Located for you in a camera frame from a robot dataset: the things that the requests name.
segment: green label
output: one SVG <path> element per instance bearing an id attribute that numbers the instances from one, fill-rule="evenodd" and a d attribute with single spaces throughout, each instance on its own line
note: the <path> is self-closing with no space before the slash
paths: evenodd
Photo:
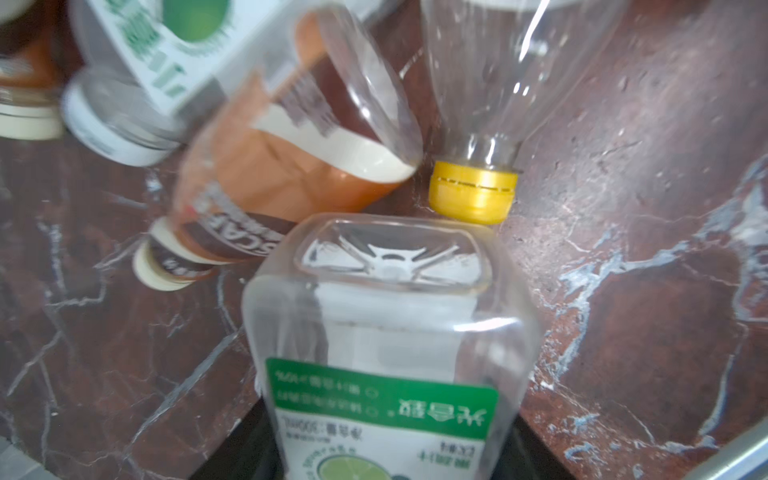
<path id="1" fill-rule="evenodd" d="M 398 429 L 485 440 L 498 392 L 268 359 L 275 406 Z"/>
<path id="2" fill-rule="evenodd" d="M 247 56 L 254 32 L 268 26 L 286 3 L 285 0 L 78 1 L 92 7 L 118 54 L 163 114 L 175 114 L 214 76 L 222 74 L 234 58 Z M 235 85 L 242 80 L 228 81 Z"/>

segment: green bottle label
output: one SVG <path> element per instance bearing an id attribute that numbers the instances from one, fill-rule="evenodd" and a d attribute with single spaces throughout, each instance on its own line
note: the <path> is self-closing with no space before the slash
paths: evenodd
<path id="1" fill-rule="evenodd" d="M 268 359 L 292 480 L 467 480 L 498 393 Z"/>
<path id="2" fill-rule="evenodd" d="M 154 106 L 174 114 L 237 63 L 283 0 L 85 0 Z M 234 81 L 237 84 L 244 78 Z"/>

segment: white label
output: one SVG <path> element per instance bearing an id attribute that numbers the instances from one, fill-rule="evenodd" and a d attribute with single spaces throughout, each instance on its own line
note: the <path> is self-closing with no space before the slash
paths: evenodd
<path id="1" fill-rule="evenodd" d="M 280 10 L 280 0 L 88 0 L 163 114 L 190 100 Z"/>
<path id="2" fill-rule="evenodd" d="M 403 182 L 416 170 L 379 142 L 341 127 L 328 128 L 323 134 L 315 122 L 294 121 L 285 108 L 276 104 L 270 105 L 252 127 L 289 141 L 339 170 L 377 184 Z"/>
<path id="3" fill-rule="evenodd" d="M 469 480 L 485 442 L 275 409 L 287 480 Z"/>

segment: jar lid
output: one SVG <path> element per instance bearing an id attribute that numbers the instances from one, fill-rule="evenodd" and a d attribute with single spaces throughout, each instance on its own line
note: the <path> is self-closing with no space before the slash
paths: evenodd
<path id="1" fill-rule="evenodd" d="M 179 280 L 163 273 L 152 258 L 149 240 L 141 242 L 134 253 L 133 268 L 136 278 L 144 285 L 161 292 L 174 292 L 194 283 L 192 280 Z"/>
<path id="2" fill-rule="evenodd" d="M 56 105 L 0 104 L 0 137 L 14 140 L 53 140 L 64 133 Z"/>

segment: juice bottle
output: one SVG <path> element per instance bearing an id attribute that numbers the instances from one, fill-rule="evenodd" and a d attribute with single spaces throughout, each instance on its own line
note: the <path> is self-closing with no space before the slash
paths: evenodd
<path id="1" fill-rule="evenodd" d="M 190 146 L 170 213 L 134 256 L 148 286 L 265 257 L 297 222 L 361 210 L 418 167 L 405 95 L 354 17 L 325 7 L 290 25 L 266 32 L 260 66 Z"/>
<path id="2" fill-rule="evenodd" d="M 64 132 L 51 58 L 55 0 L 0 2 L 0 136 L 50 140 Z"/>
<path id="3" fill-rule="evenodd" d="M 289 233 L 243 324 L 290 480 L 488 480 L 541 343 L 487 227 L 362 214 Z"/>

